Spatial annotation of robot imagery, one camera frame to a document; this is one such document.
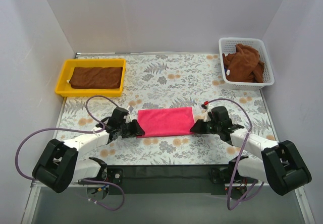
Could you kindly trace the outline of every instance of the floral pattern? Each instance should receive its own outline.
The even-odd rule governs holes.
[[[253,132],[273,139],[272,127],[259,90],[243,91],[222,88],[219,55],[168,54],[79,57],[80,59],[124,58],[127,61],[124,90],[121,97],[112,98],[127,108],[136,119],[140,109],[190,106],[194,119],[203,119],[205,110],[200,105],[214,98],[229,98],[239,102],[248,112]],[[85,97],[68,97],[60,120],[60,127],[91,130],[95,122],[85,110]],[[243,112],[234,104],[224,105],[234,123],[248,127]],[[102,98],[94,98],[89,110],[99,119],[112,114],[114,105]],[[79,134],[58,132],[60,140]],[[217,164],[228,163],[236,157],[239,148],[222,142],[216,135],[190,135],[157,138],[119,138],[109,145],[87,153],[109,165],[118,164]]]

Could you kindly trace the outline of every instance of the pink cloth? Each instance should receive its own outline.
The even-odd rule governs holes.
[[[138,123],[145,131],[142,137],[190,135],[194,125],[191,107],[143,109],[138,111]]]

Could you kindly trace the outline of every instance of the brown towel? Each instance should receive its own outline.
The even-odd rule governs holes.
[[[264,63],[259,61],[259,52],[246,45],[237,44],[236,53],[223,54],[223,62],[230,74],[227,79],[233,82],[262,83]]]
[[[70,84],[74,89],[116,89],[121,84],[122,67],[74,69]]]

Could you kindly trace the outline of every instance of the brown cloth in yellow tray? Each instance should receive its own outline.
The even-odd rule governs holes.
[[[227,80],[233,82],[263,83],[264,63],[259,61],[259,52],[242,44],[236,45],[236,53],[222,54],[224,65],[230,74]]]
[[[74,89],[116,89],[121,84],[122,67],[74,69],[70,84]]]

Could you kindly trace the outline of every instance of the white basket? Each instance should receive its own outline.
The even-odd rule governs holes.
[[[224,71],[224,64],[222,54],[227,55],[228,53],[236,52],[236,44],[243,44],[247,46],[252,46],[258,50],[260,55],[260,60],[264,62],[264,71],[263,71],[263,83],[245,83],[245,82],[232,82],[227,80],[226,74]],[[225,81],[223,85],[224,88],[229,89],[244,89],[244,90],[258,90],[267,85],[272,85],[274,83],[274,75],[272,71],[272,66],[268,58],[266,48],[262,40],[253,39],[253,38],[239,38],[239,37],[224,37],[219,40],[220,48],[220,60],[222,68],[222,76]]]

